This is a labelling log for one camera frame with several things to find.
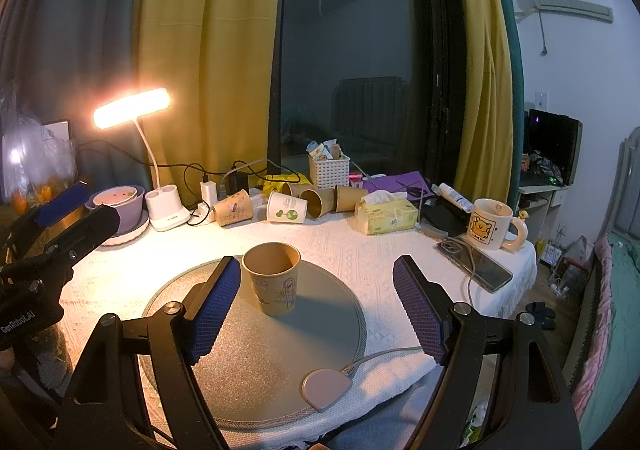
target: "pink blanket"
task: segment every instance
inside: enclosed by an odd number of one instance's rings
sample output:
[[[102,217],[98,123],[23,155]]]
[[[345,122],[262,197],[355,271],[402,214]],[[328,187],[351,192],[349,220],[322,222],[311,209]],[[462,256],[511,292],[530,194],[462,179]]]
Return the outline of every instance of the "pink blanket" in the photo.
[[[607,352],[609,342],[609,326],[611,324],[611,246],[609,237],[605,234],[596,241],[595,251],[602,264],[602,281],[600,283],[600,301],[596,313],[596,324],[593,340],[589,350],[589,358],[584,364],[582,379],[573,395],[575,416],[580,421],[584,409],[589,403],[591,393],[596,386],[600,369]]]

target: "slipper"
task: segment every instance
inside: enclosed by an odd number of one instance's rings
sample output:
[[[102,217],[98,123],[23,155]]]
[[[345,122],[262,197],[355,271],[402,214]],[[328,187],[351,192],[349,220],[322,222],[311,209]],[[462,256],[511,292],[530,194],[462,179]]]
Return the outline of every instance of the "slipper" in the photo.
[[[556,317],[556,312],[550,307],[545,307],[544,302],[529,302],[524,307],[524,309],[527,311],[527,313],[531,313],[532,315],[535,315],[536,313],[540,313],[546,316],[547,318]]]
[[[542,331],[553,331],[556,328],[556,321],[552,318],[544,316],[542,313],[532,313],[532,315]]]

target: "purple folder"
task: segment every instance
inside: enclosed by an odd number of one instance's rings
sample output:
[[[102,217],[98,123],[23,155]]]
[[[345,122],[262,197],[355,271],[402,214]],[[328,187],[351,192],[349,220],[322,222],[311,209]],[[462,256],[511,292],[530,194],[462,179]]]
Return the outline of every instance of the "purple folder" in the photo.
[[[434,195],[434,193],[429,189],[427,182],[417,170],[414,170],[414,172],[407,172],[406,174],[385,175],[366,179],[362,183],[362,188],[366,188],[369,193],[377,190],[386,190],[388,192],[407,191],[407,199],[409,201],[420,201],[420,189],[424,190],[424,199]]]

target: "desk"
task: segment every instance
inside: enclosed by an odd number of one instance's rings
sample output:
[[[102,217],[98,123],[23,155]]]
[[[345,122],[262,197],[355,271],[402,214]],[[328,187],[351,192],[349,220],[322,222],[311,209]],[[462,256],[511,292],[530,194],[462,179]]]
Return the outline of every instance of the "desk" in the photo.
[[[363,236],[353,230],[353,222],[352,214],[327,214],[303,225],[270,224],[262,206],[252,221],[225,228],[216,223],[184,225],[164,233],[149,228],[129,245],[98,248],[76,265],[60,301],[65,308],[61,327],[73,363],[104,313],[137,318],[156,290],[175,275],[223,255],[244,253],[265,241],[296,246],[304,259],[331,271],[353,290],[366,318],[366,354],[418,345],[394,290],[393,262],[410,254],[425,276],[441,284],[454,302],[467,300],[466,276],[433,249],[432,239],[419,232]],[[513,280],[494,294],[472,283],[471,294],[478,311],[507,318],[535,281],[535,252],[525,243],[518,253],[497,250],[491,256],[511,270]],[[288,444],[305,448],[304,440],[315,440],[363,416],[434,368],[433,359],[423,353],[387,354],[363,364],[349,393],[322,414],[275,429],[223,433],[232,448],[277,449]],[[142,377],[152,423],[166,428],[158,395]]]
[[[520,192],[518,210],[526,210],[529,214],[529,219],[527,219],[527,230],[529,231],[527,241],[533,244],[536,241],[542,241],[545,245],[548,243],[554,232],[560,206],[564,202],[569,188],[569,185],[537,185],[521,186],[518,189]],[[531,197],[532,194],[535,194],[536,198],[532,199],[528,205],[520,206],[523,196]]]

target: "plastic storage basket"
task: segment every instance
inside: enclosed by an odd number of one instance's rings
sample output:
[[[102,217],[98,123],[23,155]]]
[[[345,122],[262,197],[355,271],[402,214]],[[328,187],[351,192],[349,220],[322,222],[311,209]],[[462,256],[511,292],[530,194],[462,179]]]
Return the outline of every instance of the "plastic storage basket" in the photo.
[[[309,176],[320,188],[334,188],[336,185],[349,186],[349,165],[351,158],[344,154],[340,159],[316,161],[309,156]]]

